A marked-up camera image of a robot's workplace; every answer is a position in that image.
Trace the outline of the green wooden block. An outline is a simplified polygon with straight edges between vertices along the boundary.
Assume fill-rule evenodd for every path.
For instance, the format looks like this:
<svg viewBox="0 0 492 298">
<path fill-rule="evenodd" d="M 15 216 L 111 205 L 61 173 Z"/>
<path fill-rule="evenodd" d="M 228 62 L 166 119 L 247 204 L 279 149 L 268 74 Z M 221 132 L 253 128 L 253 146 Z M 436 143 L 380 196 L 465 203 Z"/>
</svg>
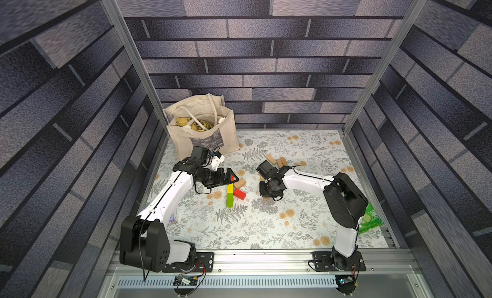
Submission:
<svg viewBox="0 0 492 298">
<path fill-rule="evenodd" d="M 234 195 L 232 193 L 227 193 L 226 207 L 233 208 Z"/>
</svg>

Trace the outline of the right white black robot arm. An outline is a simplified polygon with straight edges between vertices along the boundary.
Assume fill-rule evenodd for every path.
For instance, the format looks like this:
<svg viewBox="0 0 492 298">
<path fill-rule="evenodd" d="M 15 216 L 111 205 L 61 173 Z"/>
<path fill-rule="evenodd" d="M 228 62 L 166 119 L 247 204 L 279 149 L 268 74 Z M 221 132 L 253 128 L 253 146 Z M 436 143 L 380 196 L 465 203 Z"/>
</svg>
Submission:
<svg viewBox="0 0 492 298">
<path fill-rule="evenodd" d="M 324 197 L 336 222 L 336 240 L 329 256 L 323 261 L 326 271 L 365 271 L 365 261 L 358 251 L 360 225 L 369 204 L 351 178 L 342 172 L 335 176 L 316 176 L 298 172 L 294 167 L 277 168 L 264 161 L 256 171 L 264 178 L 260 196 L 277 201 L 288 189 L 301 190 Z"/>
</svg>

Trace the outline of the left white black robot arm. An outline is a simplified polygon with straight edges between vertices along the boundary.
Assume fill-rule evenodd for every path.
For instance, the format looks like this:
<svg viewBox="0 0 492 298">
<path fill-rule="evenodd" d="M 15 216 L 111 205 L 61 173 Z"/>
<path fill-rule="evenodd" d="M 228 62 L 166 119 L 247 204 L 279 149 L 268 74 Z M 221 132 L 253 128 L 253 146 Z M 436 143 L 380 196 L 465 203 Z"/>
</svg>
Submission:
<svg viewBox="0 0 492 298">
<path fill-rule="evenodd" d="M 162 191 L 136 216 L 129 216 L 120 228 L 120 263 L 144 271 L 163 272 L 175 266 L 188 271 L 197 262 L 196 246 L 169 240 L 165 226 L 183 196 L 201 184 L 205 189 L 239 181 L 232 169 L 221 168 L 224 156 L 218 149 L 195 146 L 189 157 L 176 163 Z"/>
</svg>

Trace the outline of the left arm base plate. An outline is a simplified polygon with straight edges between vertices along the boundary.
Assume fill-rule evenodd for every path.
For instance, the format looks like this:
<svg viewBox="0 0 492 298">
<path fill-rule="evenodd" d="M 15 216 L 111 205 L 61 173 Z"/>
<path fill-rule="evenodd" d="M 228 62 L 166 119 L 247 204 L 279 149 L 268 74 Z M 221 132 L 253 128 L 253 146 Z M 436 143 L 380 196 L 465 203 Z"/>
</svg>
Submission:
<svg viewBox="0 0 492 298">
<path fill-rule="evenodd" d="M 212 272 L 214 265 L 214 252 L 197 252 L 190 262 L 172 263 L 164 266 L 162 272 L 185 273 L 185 272 Z"/>
</svg>

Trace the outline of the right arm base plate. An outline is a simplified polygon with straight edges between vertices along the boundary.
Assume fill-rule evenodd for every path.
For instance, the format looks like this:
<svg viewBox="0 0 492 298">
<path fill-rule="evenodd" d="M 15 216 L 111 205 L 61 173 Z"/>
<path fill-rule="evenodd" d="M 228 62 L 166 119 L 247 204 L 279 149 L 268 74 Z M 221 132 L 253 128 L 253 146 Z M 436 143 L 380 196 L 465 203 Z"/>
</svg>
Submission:
<svg viewBox="0 0 492 298">
<path fill-rule="evenodd" d="M 359 251 L 345 257 L 337 251 L 315 251 L 311 253 L 318 272 L 365 272 L 366 265 Z"/>
</svg>

